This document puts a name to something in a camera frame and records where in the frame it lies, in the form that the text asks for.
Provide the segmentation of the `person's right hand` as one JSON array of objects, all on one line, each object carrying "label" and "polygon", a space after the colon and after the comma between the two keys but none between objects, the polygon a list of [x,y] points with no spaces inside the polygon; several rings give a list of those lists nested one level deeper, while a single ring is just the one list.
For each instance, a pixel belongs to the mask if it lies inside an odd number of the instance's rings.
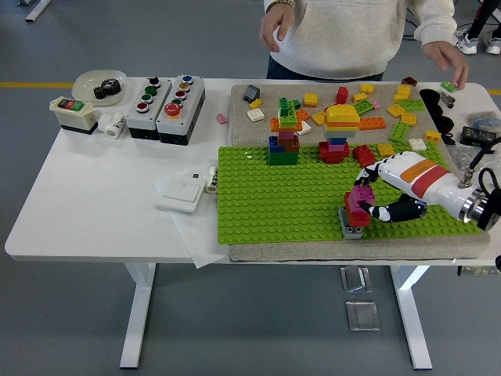
[{"label": "person's right hand", "polygon": [[261,19],[259,39],[269,51],[279,53],[281,42],[295,21],[295,11],[292,5],[277,3]]}]

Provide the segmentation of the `person's left hand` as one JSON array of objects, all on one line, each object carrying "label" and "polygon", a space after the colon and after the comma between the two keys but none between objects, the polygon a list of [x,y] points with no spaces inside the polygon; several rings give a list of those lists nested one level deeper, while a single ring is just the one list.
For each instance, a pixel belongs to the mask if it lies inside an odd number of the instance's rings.
[{"label": "person's left hand", "polygon": [[465,88],[470,67],[457,47],[444,41],[429,42],[422,45],[422,52],[440,71],[446,71],[451,67],[450,84],[459,90]]}]

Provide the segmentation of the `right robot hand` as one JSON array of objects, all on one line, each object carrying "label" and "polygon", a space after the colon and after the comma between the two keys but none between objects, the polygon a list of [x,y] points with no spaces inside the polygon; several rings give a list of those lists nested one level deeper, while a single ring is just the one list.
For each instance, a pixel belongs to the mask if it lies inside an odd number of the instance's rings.
[{"label": "right robot hand", "polygon": [[404,222],[425,216],[429,205],[443,207],[453,218],[469,222],[474,188],[460,188],[460,180],[446,168],[412,151],[404,151],[365,167],[354,184],[379,178],[399,189],[398,201],[384,206],[362,203],[361,208],[382,222]]}]

